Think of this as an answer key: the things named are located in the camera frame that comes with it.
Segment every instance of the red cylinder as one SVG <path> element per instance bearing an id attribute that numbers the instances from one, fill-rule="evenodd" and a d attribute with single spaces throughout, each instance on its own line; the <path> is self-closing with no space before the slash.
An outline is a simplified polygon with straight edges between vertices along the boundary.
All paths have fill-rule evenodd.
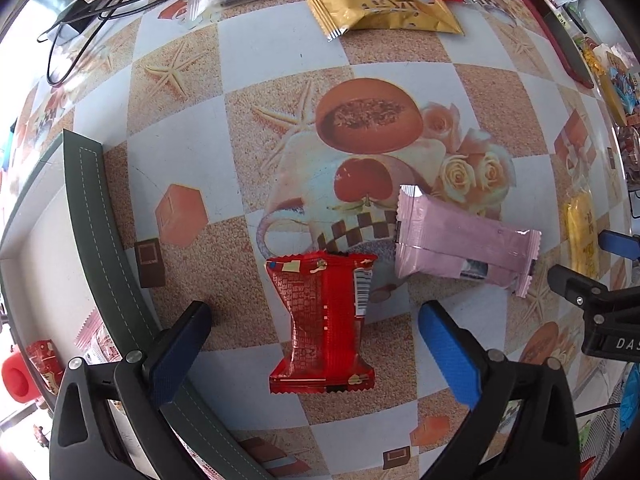
<path id="1" fill-rule="evenodd" d="M 24 357 L 14 351 L 2 363 L 2 382 L 16 402 L 23 404 L 40 396 L 38 387 L 33 382 Z"/>

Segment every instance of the screw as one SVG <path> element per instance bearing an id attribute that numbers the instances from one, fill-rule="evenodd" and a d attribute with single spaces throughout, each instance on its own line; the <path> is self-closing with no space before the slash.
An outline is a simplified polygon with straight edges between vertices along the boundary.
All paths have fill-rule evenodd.
<path id="1" fill-rule="evenodd" d="M 142 359 L 142 352 L 140 350 L 132 350 L 127 354 L 127 363 L 137 363 Z"/>
<path id="2" fill-rule="evenodd" d="M 504 354 L 496 348 L 491 348 L 487 351 L 486 354 L 487 357 L 494 363 L 501 363 L 502 361 L 504 361 Z"/>
<path id="3" fill-rule="evenodd" d="M 555 357 L 549 357 L 546 360 L 546 365 L 552 370 L 559 370 L 560 368 L 562 368 L 562 364 Z"/>
<path id="4" fill-rule="evenodd" d="M 78 370 L 78 368 L 81 366 L 82 366 L 81 357 L 74 357 L 73 359 L 71 359 L 71 361 L 69 361 L 69 368 L 71 368 L 72 370 Z"/>

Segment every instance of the blue gripper pad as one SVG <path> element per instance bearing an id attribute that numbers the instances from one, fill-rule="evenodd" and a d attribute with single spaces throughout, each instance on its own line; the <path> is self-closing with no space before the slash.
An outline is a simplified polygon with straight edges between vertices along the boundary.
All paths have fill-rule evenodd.
<path id="1" fill-rule="evenodd" d="M 186 319 L 179 319 L 169 329 L 171 332 L 180 326 L 180 330 L 172 334 L 172 343 L 164 348 L 149 373 L 149 398 L 156 408 L 174 400 L 211 330 L 211 309 L 205 303 L 200 303 L 191 313 L 185 311 L 183 315 Z"/>
<path id="2" fill-rule="evenodd" d="M 472 410 L 480 399 L 480 370 L 451 335 L 429 303 L 418 313 L 418 330 L 460 404 Z"/>
<path id="3" fill-rule="evenodd" d="M 617 254 L 629 260 L 640 258 L 640 244 L 632 236 L 604 230 L 598 235 L 598 245 L 607 253 Z"/>

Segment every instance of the table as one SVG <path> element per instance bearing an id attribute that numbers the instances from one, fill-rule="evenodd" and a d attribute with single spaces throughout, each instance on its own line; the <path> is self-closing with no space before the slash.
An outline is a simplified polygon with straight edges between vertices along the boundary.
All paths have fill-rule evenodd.
<path id="1" fill-rule="evenodd" d="M 191 300 L 212 306 L 214 327 L 190 377 L 233 436 L 247 447 L 252 439 L 276 476 L 416 479 L 466 413 L 418 334 L 424 301 L 440 300 L 482 345 L 513 360 L 543 325 L 557 325 L 553 355 L 576 398 L 595 370 L 612 385 L 620 374 L 580 353 L 582 313 L 546 284 L 551 265 L 570 262 L 563 208 L 571 150 L 588 161 L 598 231 L 630 232 L 614 130 L 598 90 L 569 78 L 521 1 L 502 1 L 513 23 L 452 4 L 464 36 L 364 30 L 332 42 L 304 0 L 245 4 L 193 29 L 180 20 L 181 0 L 124 18 L 61 89 L 40 81 L 31 91 L 8 192 L 63 128 L 103 143 L 120 239 L 149 308 L 169 326 Z M 316 107 L 354 79 L 379 85 L 382 98 L 399 91 L 415 103 L 422 135 L 375 155 L 330 146 L 316 131 Z M 541 230 L 527 297 L 425 275 L 400 282 L 394 211 L 407 183 Z M 290 325 L 264 262 L 310 247 L 378 255 L 362 335 L 363 358 L 376 371 L 372 390 L 269 393 Z M 598 263 L 602 283 L 628 286 L 629 261 L 600 253 Z M 67 320 L 78 328 L 83 321 Z M 589 407 L 610 394 L 597 388 Z M 412 441 L 433 415 L 446 416 L 449 431 Z M 385 452 L 407 447 L 410 458 L 383 472 Z"/>

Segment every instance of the gold snack wrapper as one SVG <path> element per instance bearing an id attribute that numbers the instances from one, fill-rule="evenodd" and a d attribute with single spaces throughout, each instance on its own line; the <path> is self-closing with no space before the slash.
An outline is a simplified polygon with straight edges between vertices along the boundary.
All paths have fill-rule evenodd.
<path id="1" fill-rule="evenodd" d="M 462 34 L 442 0 L 307 0 L 329 41 L 359 28 L 407 28 Z"/>

